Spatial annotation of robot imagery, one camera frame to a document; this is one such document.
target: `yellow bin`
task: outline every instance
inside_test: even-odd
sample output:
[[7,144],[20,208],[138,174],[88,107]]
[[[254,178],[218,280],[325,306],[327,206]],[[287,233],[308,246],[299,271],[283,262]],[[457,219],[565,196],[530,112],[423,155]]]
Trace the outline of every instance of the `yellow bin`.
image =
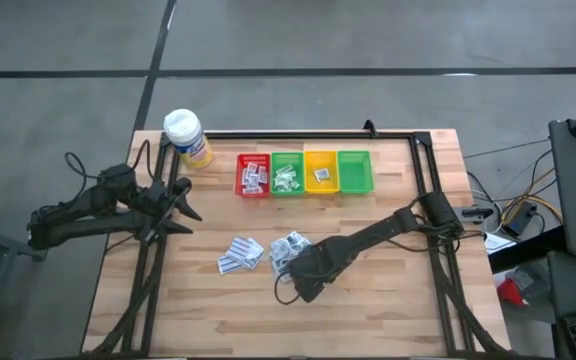
[[[339,169],[337,167],[336,151],[306,151],[304,174],[306,192],[311,194],[334,194],[339,192]],[[330,179],[317,181],[315,170],[328,169]]]

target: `red object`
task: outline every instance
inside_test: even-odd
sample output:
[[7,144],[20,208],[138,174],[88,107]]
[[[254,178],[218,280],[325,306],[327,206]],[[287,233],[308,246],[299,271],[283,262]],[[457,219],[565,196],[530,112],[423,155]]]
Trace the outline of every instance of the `red object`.
[[259,184],[262,189],[261,194],[244,194],[244,185],[241,183],[241,176],[249,163],[257,166],[265,166],[268,172],[268,182],[270,182],[270,154],[239,154],[237,156],[237,175],[235,175],[235,194],[242,197],[260,198],[266,197],[270,193],[270,184]]
[[518,306],[525,306],[526,302],[521,298],[521,293],[513,279],[506,279],[497,287],[499,297],[508,300]]

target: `white lid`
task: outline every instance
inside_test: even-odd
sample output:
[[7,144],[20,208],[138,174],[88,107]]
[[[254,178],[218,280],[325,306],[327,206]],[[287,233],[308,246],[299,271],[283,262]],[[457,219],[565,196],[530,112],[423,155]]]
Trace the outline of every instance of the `white lid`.
[[194,139],[201,131],[197,115],[187,109],[178,109],[164,118],[164,130],[172,142],[186,142]]

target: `gray floor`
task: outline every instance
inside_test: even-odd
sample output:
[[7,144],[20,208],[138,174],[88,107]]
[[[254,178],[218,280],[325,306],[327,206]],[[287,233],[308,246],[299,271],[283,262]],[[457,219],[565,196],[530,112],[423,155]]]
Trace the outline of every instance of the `gray floor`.
[[[0,70],[147,69],[165,0],[0,0]],[[162,68],[576,66],[576,0],[179,0]],[[0,80],[0,232],[125,159],[143,79]],[[157,81],[146,122],[187,107],[210,129],[456,128],[465,155],[547,136],[576,118],[576,75]],[[467,160],[492,194],[548,149]],[[542,166],[548,168],[546,161]],[[529,182],[524,173],[499,196]],[[545,197],[557,201],[556,189]],[[548,218],[549,226],[554,226]],[[0,358],[79,350],[103,241],[22,259],[0,307]],[[541,323],[507,309],[513,348],[548,355]]]

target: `wooden tabletop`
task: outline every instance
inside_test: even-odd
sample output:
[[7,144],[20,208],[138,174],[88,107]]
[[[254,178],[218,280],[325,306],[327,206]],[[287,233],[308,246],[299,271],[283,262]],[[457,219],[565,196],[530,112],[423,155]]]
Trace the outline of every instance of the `wooden tabletop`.
[[[430,131],[444,192],[453,206],[471,205],[456,131]],[[129,163],[145,139],[156,145],[159,136],[158,131],[136,132]],[[290,306],[275,300],[274,279],[266,259],[254,271],[239,270],[222,276],[217,270],[217,258],[228,249],[235,235],[252,237],[266,249],[293,230],[318,242],[331,235],[353,233],[407,205],[417,196],[408,142],[213,140],[211,145],[215,157],[208,167],[180,171],[193,182],[188,201],[204,221],[176,217],[195,233],[168,238],[152,356],[445,354],[427,253],[381,244],[361,253],[314,302],[299,300]],[[342,149],[370,151],[374,193],[243,199],[233,192],[235,158],[239,153]],[[153,166],[156,156],[154,151]],[[145,166],[142,161],[137,173],[140,184],[147,186]],[[125,236],[113,234],[109,245]],[[397,240],[410,246],[425,246],[425,238],[419,234],[402,235]],[[137,253],[137,242],[129,241],[106,255],[83,350],[99,344],[125,310]],[[482,239],[462,240],[457,258],[469,306],[495,340],[508,347]],[[279,294],[291,298],[294,289],[281,286]],[[453,323],[459,337],[458,321]],[[137,343],[140,336],[138,329]]]

